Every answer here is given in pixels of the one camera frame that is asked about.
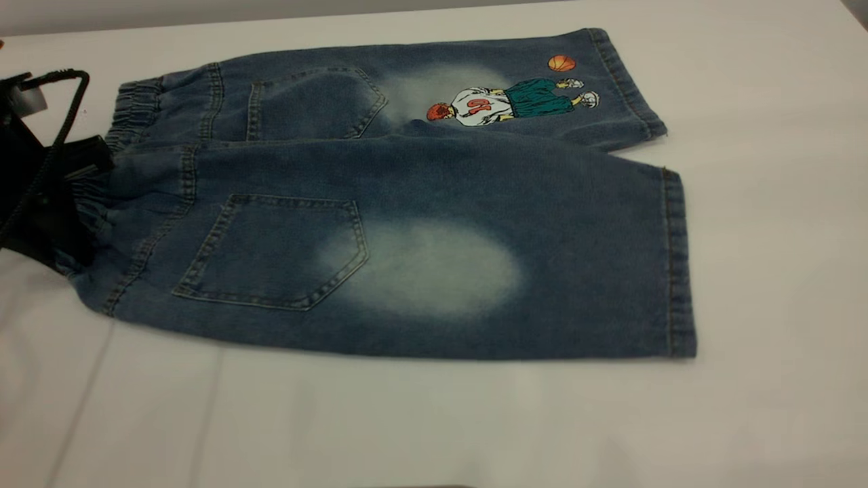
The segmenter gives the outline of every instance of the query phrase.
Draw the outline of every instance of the white jersey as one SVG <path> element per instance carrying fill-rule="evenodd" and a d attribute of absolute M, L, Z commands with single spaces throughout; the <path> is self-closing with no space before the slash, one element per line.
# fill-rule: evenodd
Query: white jersey
<path fill-rule="evenodd" d="M 461 91 L 452 102 L 455 118 L 462 125 L 478 127 L 497 122 L 500 115 L 512 115 L 510 99 L 505 94 L 493 94 L 491 89 L 471 87 Z"/>

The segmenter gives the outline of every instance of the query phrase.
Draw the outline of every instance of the blue denim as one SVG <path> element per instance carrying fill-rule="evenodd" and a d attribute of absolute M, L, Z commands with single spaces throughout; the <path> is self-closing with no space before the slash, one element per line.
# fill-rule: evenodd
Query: blue denim
<path fill-rule="evenodd" d="M 420 103 L 396 96 L 408 65 L 473 57 L 490 76 L 477 88 L 490 86 L 468 109 L 494 112 L 499 89 L 540 77 L 530 59 L 548 69 L 559 54 L 584 83 L 556 87 L 579 94 L 568 113 L 467 127 L 414 120 L 445 78 Z M 681 179 L 594 149 L 664 130 L 599 30 L 210 64 L 121 88 L 107 136 L 117 168 L 79 181 L 95 262 L 64 266 L 88 307 L 217 340 L 443 359 L 692 357 Z"/>

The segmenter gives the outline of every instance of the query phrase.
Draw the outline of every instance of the sneaker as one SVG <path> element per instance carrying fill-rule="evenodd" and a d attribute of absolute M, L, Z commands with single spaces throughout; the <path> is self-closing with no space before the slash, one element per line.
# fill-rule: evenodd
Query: sneaker
<path fill-rule="evenodd" d="M 566 88 L 581 88 L 585 86 L 585 83 L 583 83 L 581 80 L 576 80 L 575 78 L 567 78 L 565 80 L 561 80 L 561 83 L 566 84 Z"/>
<path fill-rule="evenodd" d="M 579 102 L 583 107 L 587 107 L 592 109 L 597 106 L 597 103 L 600 102 L 600 96 L 596 94 L 595 91 L 586 91 L 580 95 L 582 97 L 582 101 Z"/>

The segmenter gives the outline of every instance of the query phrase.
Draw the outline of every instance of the hem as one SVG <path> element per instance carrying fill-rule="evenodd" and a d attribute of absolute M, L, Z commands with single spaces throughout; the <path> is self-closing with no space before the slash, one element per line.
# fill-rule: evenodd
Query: hem
<path fill-rule="evenodd" d="M 603 29 L 587 29 L 587 32 L 624 102 L 645 126 L 646 140 L 665 135 L 667 133 L 666 124 L 648 106 L 645 97 L 639 92 L 639 88 L 627 72 L 627 67 L 624 66 L 618 51 L 615 50 L 615 46 L 609 39 L 608 33 Z"/>
<path fill-rule="evenodd" d="M 690 293 L 687 252 L 687 217 L 681 177 L 663 168 L 667 230 L 667 336 L 672 358 L 696 357 L 696 328 Z"/>

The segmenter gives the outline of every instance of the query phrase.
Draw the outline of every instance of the cartoon basketball player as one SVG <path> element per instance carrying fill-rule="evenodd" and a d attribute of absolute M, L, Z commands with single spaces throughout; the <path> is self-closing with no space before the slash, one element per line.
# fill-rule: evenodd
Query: cartoon basketball player
<path fill-rule="evenodd" d="M 467 127 L 480 127 L 509 119 L 566 114 L 572 112 L 576 105 L 588 109 L 596 107 L 600 97 L 593 91 L 586 91 L 572 99 L 553 93 L 554 89 L 582 86 L 584 83 L 575 78 L 560 82 L 537 78 L 520 82 L 509 89 L 472 87 L 458 93 L 452 103 L 438 103 L 428 109 L 428 120 L 455 117 Z"/>

